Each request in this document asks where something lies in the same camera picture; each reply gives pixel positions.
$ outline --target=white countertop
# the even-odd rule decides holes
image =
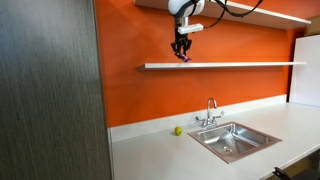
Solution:
[[[265,179],[272,175],[274,167],[284,169],[320,148],[320,108],[317,107],[272,105],[225,116],[218,119],[218,124],[229,121],[282,141],[227,164],[187,134],[200,129],[199,126],[184,126],[181,136],[175,136],[172,127],[114,142],[115,180]]]

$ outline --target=white shelf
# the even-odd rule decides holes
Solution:
[[[306,62],[145,63],[139,70],[209,69],[226,67],[292,66]]]
[[[168,10],[168,0],[135,0],[135,5]],[[234,12],[245,12],[251,10],[252,6],[247,6],[235,2],[227,2],[227,6]],[[205,7],[200,15],[207,17],[218,18],[222,12],[222,8],[215,2],[206,2]],[[254,24],[277,29],[291,29],[296,27],[304,27],[311,24],[311,21],[280,14],[264,9],[257,8],[251,14],[244,18],[237,18],[225,13],[223,19],[242,22],[247,24]]]

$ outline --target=door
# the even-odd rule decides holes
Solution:
[[[93,7],[0,1],[0,179],[111,179]]]
[[[296,40],[294,61],[307,62],[294,66],[292,71],[290,102],[320,106],[320,35]]]

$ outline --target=cable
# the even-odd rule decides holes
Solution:
[[[225,12],[226,12],[226,9],[223,8],[223,11],[222,11],[220,17],[219,17],[214,23],[212,23],[210,26],[204,26],[204,28],[212,28],[213,26],[215,26],[216,24],[218,24],[218,23],[221,21],[222,17],[224,16],[224,13],[225,13]]]
[[[253,7],[250,11],[245,12],[245,13],[235,13],[235,12],[230,11],[230,10],[228,9],[228,7],[227,7],[227,1],[228,1],[228,0],[225,0],[225,3],[221,2],[220,0],[209,0],[209,1],[216,1],[217,4],[223,8],[223,11],[222,11],[220,17],[219,17],[214,23],[212,23],[210,26],[204,26],[204,28],[212,28],[213,26],[215,26],[216,24],[218,24],[218,23],[221,21],[222,17],[224,16],[224,13],[225,13],[226,11],[227,11],[231,16],[243,18],[244,16],[252,13],[252,12],[262,3],[263,0],[259,0],[255,7]]]
[[[248,12],[245,12],[245,13],[235,13],[235,12],[232,12],[228,9],[227,7],[227,3],[223,4],[223,2],[221,2],[220,0],[215,0],[223,9],[225,9],[231,16],[234,16],[234,17],[244,17],[250,13],[252,13],[261,3],[263,0],[259,0],[258,3],[256,4],[255,7],[253,7],[250,11]]]

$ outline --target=stainless steel sink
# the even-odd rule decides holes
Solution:
[[[188,134],[228,164],[281,141],[236,122]]]

